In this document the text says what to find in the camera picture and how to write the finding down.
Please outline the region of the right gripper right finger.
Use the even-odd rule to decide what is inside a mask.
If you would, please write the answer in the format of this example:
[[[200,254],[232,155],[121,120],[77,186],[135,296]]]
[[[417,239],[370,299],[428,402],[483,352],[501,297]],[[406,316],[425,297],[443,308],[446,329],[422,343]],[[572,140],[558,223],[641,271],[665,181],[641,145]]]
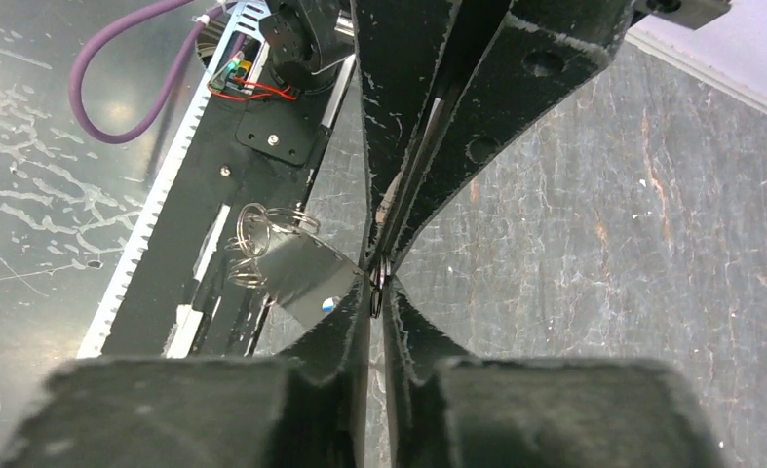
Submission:
[[[381,292],[397,467],[721,467],[688,382],[651,359],[485,359]]]

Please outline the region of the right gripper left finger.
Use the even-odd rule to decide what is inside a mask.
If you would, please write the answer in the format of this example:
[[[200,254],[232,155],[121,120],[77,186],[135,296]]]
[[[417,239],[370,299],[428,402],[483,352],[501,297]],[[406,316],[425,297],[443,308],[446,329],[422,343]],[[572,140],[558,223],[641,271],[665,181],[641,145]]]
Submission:
[[[56,369],[0,467],[360,467],[370,284],[269,357],[96,358]]]

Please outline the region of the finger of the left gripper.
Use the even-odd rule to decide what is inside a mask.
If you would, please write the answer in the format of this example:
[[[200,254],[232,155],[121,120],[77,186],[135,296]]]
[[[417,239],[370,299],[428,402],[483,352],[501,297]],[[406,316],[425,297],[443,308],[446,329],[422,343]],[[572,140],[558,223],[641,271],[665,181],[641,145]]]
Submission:
[[[633,23],[633,1],[513,1],[475,64],[441,99],[382,239],[393,268],[416,236],[503,149],[603,71]]]
[[[394,264],[444,112],[491,41],[507,1],[355,1],[367,220],[364,265]]]

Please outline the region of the metal keyring plate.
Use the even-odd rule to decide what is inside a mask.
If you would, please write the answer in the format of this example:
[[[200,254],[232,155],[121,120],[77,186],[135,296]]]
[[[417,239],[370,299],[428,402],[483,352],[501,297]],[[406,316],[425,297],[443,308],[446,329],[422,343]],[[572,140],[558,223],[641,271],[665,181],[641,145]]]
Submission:
[[[304,212],[242,207],[227,249],[234,253],[227,279],[269,295],[274,304],[310,329],[328,313],[328,297],[347,295],[356,282],[373,284],[369,274],[319,236],[320,222]]]

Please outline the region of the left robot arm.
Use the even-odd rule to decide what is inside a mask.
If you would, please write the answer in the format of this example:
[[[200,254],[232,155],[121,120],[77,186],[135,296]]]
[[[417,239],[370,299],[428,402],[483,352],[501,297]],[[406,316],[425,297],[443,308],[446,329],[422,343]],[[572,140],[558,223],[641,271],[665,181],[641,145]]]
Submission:
[[[633,1],[273,1],[260,24],[295,88],[346,58],[361,84],[365,268],[416,236],[531,125],[603,71]]]

